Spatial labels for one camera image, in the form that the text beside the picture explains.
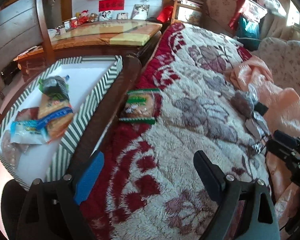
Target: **metal screw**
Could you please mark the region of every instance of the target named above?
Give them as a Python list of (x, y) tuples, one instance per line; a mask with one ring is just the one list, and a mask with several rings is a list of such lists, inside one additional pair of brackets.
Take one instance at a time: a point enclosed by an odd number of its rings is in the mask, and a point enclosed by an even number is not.
[(229, 181), (234, 181), (234, 176), (231, 175), (231, 174), (228, 174), (228, 175), (226, 176), (226, 179), (229, 180)]
[(35, 179), (32, 184), (33, 185), (38, 185), (41, 182), (41, 179)]
[(72, 179), (72, 176), (70, 174), (66, 174), (66, 175), (63, 176), (63, 179), (68, 181), (68, 180)]
[(265, 184), (265, 182), (262, 179), (258, 179), (257, 182), (260, 186), (263, 186)]

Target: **window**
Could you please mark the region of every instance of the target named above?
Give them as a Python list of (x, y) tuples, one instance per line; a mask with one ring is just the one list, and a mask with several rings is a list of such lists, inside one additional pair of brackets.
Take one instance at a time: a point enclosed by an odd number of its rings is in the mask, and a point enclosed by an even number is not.
[(288, 13), (287, 26), (296, 26), (300, 28), (300, 13), (293, 2), (290, 1), (290, 9)]

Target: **wooden chair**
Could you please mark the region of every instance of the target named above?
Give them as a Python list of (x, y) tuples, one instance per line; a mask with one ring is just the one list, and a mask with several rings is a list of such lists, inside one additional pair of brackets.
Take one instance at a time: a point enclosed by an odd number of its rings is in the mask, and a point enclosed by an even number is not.
[[(18, 0), (0, 11), (0, 72), (20, 53), (40, 44), (45, 52), (46, 65), (50, 66), (56, 59), (44, 18), (42, 0)], [(36, 76), (27, 80), (0, 113), (0, 124), (11, 105)]]

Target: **blue gripper pad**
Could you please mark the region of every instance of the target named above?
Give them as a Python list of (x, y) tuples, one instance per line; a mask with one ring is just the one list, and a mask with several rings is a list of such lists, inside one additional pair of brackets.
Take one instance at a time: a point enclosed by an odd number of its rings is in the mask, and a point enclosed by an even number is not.
[(91, 161), (90, 166), (83, 172), (75, 187), (74, 201), (77, 205), (87, 200), (104, 164), (104, 155), (102, 152), (99, 152)]

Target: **curtain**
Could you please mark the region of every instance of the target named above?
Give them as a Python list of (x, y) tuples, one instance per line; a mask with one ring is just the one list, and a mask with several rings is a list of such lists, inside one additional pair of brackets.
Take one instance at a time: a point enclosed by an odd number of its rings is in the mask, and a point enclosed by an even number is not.
[(287, 26), (288, 12), (290, 9), (290, 0), (279, 0), (282, 7), (287, 13), (285, 18), (275, 16), (271, 13), (268, 13), (263, 21), (261, 27), (260, 39), (265, 37), (275, 37), (283, 40), (289, 40), (293, 35), (293, 28)]

